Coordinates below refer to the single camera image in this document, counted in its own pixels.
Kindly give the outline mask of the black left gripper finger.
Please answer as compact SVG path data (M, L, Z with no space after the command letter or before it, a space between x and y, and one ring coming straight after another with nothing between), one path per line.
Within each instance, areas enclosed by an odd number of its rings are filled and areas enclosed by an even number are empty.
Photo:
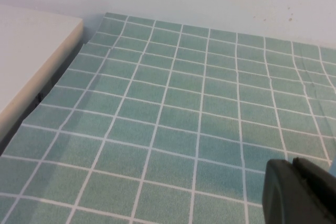
M270 159L262 206L265 223L335 223L335 176L305 158Z

